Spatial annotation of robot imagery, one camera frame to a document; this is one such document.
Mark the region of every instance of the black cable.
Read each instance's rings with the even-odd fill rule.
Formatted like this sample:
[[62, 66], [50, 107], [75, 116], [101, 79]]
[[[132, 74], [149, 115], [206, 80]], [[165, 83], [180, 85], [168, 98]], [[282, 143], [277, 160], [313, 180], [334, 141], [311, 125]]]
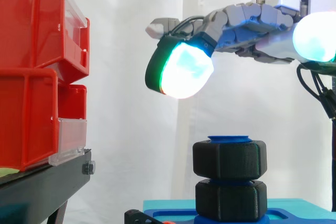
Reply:
[[323, 84], [323, 82], [322, 82], [322, 80], [321, 80], [319, 74], [318, 74], [318, 73], [315, 73], [315, 76], [316, 76], [316, 79], [317, 79], [317, 81], [319, 82], [319, 84], [320, 84], [320, 86], [321, 86], [321, 88], [322, 88], [322, 91], [327, 90], [327, 88], [324, 86], [324, 84]]
[[317, 82], [316, 74], [313, 71], [311, 71], [311, 76], [313, 77], [313, 81], [314, 81], [315, 87], [317, 89], [317, 92], [319, 92], [319, 95], [322, 95], [321, 88], [319, 86], [319, 83]]
[[310, 87], [308, 87], [308, 85], [304, 82], [303, 78], [302, 78], [302, 74], [301, 74], [301, 69], [304, 69], [303, 65], [299, 65], [298, 68], [296, 69], [296, 74], [298, 75], [298, 79], [301, 83], [301, 85], [313, 96], [315, 97], [318, 101], [320, 101], [319, 96], [310, 89]]
[[177, 31], [180, 30], [182, 27], [184, 27], [186, 24], [190, 23], [193, 20], [198, 20], [198, 19], [204, 19], [204, 16], [191, 16], [189, 18], [186, 18], [181, 23], [179, 23], [177, 26], [175, 26], [174, 29], [170, 31], [170, 34], [171, 35], [176, 34]]

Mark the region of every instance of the yellow object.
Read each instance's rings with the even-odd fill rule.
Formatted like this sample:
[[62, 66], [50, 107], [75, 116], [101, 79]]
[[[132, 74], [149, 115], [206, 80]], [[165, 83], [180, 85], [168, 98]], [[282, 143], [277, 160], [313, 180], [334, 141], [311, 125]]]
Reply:
[[12, 169], [12, 168], [0, 168], [0, 178], [4, 177], [8, 174], [18, 173], [20, 170]]

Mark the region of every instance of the black bracket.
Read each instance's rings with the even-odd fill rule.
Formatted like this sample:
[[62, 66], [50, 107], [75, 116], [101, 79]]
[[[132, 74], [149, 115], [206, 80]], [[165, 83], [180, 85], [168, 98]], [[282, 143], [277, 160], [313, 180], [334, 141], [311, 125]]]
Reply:
[[139, 210], [128, 210], [125, 213], [125, 224], [163, 224], [162, 222], [155, 220], [154, 218], [144, 214]]

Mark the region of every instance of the white wall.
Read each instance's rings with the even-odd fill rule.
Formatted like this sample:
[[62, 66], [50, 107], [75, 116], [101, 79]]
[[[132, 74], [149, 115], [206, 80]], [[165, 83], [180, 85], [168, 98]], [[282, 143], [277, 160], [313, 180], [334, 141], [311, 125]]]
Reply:
[[[206, 15], [247, 1], [192, 0], [183, 3], [183, 11]], [[330, 209], [331, 123], [300, 85], [297, 63], [267, 65], [228, 53], [216, 54], [213, 63], [215, 72], [205, 87], [179, 102], [175, 153], [184, 154], [176, 156], [174, 177], [183, 181], [172, 184], [172, 197], [195, 197], [194, 185], [202, 179], [192, 170], [195, 142], [208, 135], [249, 135], [267, 144], [268, 172], [260, 180], [269, 198], [303, 198]], [[330, 84], [330, 78], [324, 81]]]

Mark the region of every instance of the blue tray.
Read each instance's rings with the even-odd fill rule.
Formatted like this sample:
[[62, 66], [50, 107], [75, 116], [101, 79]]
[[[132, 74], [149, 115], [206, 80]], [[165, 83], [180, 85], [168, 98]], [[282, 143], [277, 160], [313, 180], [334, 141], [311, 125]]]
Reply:
[[[267, 215], [257, 224], [336, 224], [336, 213], [302, 199], [269, 199], [268, 207]], [[145, 214], [159, 221], [173, 221], [176, 224], [221, 223], [197, 216], [194, 200], [147, 200], [143, 208]]]

